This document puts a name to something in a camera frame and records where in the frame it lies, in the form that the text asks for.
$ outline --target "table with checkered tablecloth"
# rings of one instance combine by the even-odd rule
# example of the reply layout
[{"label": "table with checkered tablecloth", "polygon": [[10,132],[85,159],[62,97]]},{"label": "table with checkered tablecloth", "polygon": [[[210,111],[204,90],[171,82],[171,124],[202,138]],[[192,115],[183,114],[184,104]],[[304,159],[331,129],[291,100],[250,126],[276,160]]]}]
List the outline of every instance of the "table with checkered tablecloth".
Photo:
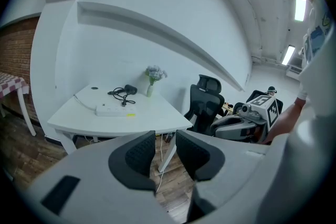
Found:
[{"label": "table with checkered tablecloth", "polygon": [[[17,96],[19,98],[20,107],[22,110],[23,117],[27,123],[27,126],[32,135],[36,135],[36,132],[32,126],[29,119],[28,112],[26,109],[23,94],[29,94],[29,85],[25,82],[23,78],[12,76],[6,73],[0,72],[0,100],[10,92],[17,91]],[[2,116],[5,116],[2,105],[0,103],[0,111]]]}]

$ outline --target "red brick wall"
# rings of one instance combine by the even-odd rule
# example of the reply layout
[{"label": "red brick wall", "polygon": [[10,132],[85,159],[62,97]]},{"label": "red brick wall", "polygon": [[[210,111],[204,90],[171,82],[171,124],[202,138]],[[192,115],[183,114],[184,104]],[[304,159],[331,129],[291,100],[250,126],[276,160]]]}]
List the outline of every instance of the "red brick wall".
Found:
[{"label": "red brick wall", "polygon": [[[19,21],[0,29],[0,72],[22,77],[29,84],[24,99],[29,117],[38,121],[30,88],[30,54],[39,17]],[[6,107],[22,115],[16,92],[1,99]]]}]

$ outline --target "white tabletop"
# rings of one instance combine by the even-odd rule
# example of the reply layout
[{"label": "white tabletop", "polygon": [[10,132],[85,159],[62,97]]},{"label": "white tabletop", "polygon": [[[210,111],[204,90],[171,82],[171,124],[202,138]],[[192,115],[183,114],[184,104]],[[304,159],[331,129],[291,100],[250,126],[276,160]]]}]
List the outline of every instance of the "white tabletop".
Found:
[{"label": "white tabletop", "polygon": [[[121,105],[121,101],[108,95],[116,87],[91,84],[76,94],[86,106],[95,108],[97,105]],[[170,105],[162,96],[153,94],[150,98],[141,93],[130,95],[137,114],[126,116],[96,116],[93,110],[85,108],[75,97],[69,99],[48,121],[48,124],[58,130],[95,136],[123,136],[139,132],[155,130],[157,134],[175,132],[192,126],[182,114]]]}]

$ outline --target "ceiling light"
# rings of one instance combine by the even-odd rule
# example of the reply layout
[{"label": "ceiling light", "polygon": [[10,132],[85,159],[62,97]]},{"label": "ceiling light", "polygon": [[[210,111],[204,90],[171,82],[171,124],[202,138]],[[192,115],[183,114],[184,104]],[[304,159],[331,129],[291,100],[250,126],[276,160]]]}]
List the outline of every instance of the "ceiling light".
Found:
[{"label": "ceiling light", "polygon": [[284,59],[283,59],[283,61],[282,61],[282,64],[283,64],[283,65],[286,66],[286,65],[288,64],[290,58],[292,58],[292,55],[293,55],[294,51],[295,51],[295,47],[289,45],[289,46],[288,46],[288,49],[287,49],[287,52],[286,52],[286,55],[285,55],[285,57],[284,57]]},{"label": "ceiling light", "polygon": [[295,20],[303,21],[306,13],[306,0],[296,0]]}]

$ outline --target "person's arm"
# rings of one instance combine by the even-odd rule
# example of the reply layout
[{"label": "person's arm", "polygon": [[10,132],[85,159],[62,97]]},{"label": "person's arm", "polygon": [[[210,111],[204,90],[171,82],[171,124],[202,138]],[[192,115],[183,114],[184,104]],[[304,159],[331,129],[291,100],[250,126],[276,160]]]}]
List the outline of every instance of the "person's arm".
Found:
[{"label": "person's arm", "polygon": [[279,134],[289,133],[298,121],[298,118],[305,103],[305,100],[296,98],[294,104],[286,109],[284,113],[279,115],[278,121],[274,124],[273,128],[268,133],[267,138],[265,139],[265,141],[261,142],[261,144],[265,145],[271,142],[274,137]]}]

